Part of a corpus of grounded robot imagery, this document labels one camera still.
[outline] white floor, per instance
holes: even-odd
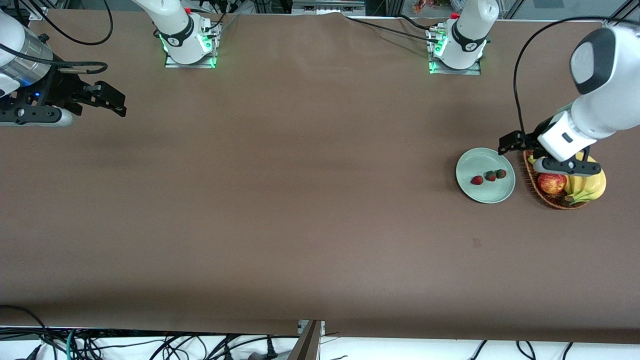
[[[233,343],[256,336],[243,336]],[[206,336],[204,340],[211,350],[222,340],[222,336]],[[155,343],[127,348],[109,348],[102,351],[104,360],[149,360],[153,351],[163,338],[111,338],[98,340],[99,346],[125,345],[158,340]],[[275,350],[282,355],[290,351],[296,339],[274,339]],[[8,340],[0,342],[0,360],[24,359],[39,344],[38,340]],[[335,360],[346,356],[345,360],[469,360],[480,341],[474,340],[418,340],[418,339],[380,339],[380,338],[334,338],[322,339],[320,360]],[[561,360],[566,343],[532,342],[539,360]],[[191,360],[204,356],[204,348],[197,340],[186,343],[182,349],[189,353]],[[266,353],[266,342],[257,341],[232,351],[235,360],[247,359],[252,352]],[[65,354],[58,352],[58,358],[64,360]],[[514,341],[489,341],[478,360],[527,360],[520,354]],[[566,360],[634,360],[640,359],[640,345],[587,344],[576,343],[569,351]],[[54,360],[51,347],[42,347],[37,360]]]

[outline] wicker basket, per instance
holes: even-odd
[[[573,210],[579,209],[587,204],[586,202],[576,202],[573,205],[568,205],[563,200],[566,196],[566,192],[561,192],[556,195],[549,195],[540,190],[540,188],[538,188],[538,177],[540,176],[540,173],[533,170],[533,165],[531,165],[528,160],[529,156],[532,154],[533,150],[526,150],[522,152],[522,167],[524,168],[523,170],[527,173],[527,180],[529,181],[527,187],[538,196],[538,198],[544,205],[557,210]]]

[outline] teal cable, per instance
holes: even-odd
[[[71,360],[71,339],[74,337],[75,330],[71,330],[67,336],[67,360]]]

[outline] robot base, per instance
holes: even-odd
[[[192,64],[181,64],[177,63],[171,58],[171,56],[169,56],[169,54],[167,54],[166,59],[164,60],[164,67],[182,69],[215,69],[216,63],[218,62],[218,48],[220,47],[221,31],[222,24],[218,24],[215,28],[210,30],[209,36],[211,36],[211,39],[207,40],[207,44],[211,45],[212,51],[209,54],[206,54],[202,59],[200,59],[200,61]]]
[[[427,38],[434,38],[438,40],[437,44],[427,42],[427,54],[429,55],[429,73],[430,74],[454,74],[454,75],[480,75],[480,61],[476,62],[468,69],[458,70],[452,69],[442,62],[442,60],[435,56],[435,53],[440,50],[444,40],[446,39],[447,26],[444,22],[431,26],[428,30],[425,30]]]

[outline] bunch of bananas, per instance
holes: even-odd
[[[578,160],[582,160],[582,152],[578,152],[575,157]],[[591,156],[590,162],[596,162]],[[564,192],[567,196],[564,201],[570,205],[576,202],[587,202],[595,200],[602,196],[605,188],[607,187],[607,177],[604,174],[604,170],[599,174],[595,174],[589,177],[582,176],[566,176],[566,186]]]

